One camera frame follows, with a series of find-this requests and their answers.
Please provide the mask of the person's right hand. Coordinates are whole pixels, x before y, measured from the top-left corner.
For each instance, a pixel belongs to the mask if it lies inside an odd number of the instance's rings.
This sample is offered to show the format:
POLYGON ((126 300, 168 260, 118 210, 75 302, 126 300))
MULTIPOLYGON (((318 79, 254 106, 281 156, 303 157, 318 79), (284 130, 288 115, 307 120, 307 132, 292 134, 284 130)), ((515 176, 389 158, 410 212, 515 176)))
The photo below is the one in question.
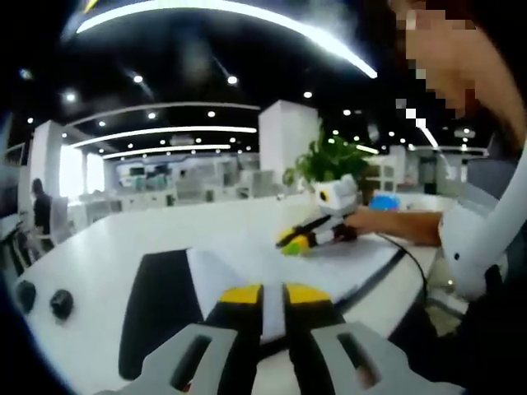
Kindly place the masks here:
POLYGON ((347 230, 352 230, 356 236, 380 233, 384 225, 384 213, 361 209, 349 214, 343 219, 347 230))

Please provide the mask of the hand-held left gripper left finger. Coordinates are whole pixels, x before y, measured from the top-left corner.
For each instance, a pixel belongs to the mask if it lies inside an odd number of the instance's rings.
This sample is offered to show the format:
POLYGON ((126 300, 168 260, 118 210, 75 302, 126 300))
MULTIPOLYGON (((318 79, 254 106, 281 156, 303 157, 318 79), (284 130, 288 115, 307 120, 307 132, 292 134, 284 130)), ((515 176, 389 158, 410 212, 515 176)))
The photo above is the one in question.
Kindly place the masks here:
POLYGON ((264 287, 226 290, 207 319, 158 346, 140 375, 103 394, 250 394, 263 329, 264 287))

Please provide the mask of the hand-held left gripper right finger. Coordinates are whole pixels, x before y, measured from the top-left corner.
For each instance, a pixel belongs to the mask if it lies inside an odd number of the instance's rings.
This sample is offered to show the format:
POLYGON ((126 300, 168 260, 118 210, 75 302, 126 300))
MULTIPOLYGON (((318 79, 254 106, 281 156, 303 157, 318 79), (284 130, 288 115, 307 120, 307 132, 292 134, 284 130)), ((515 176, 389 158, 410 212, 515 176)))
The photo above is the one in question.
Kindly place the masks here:
POLYGON ((347 323, 330 296, 283 286, 289 357, 302 394, 462 394, 413 372, 398 347, 360 322, 347 323))

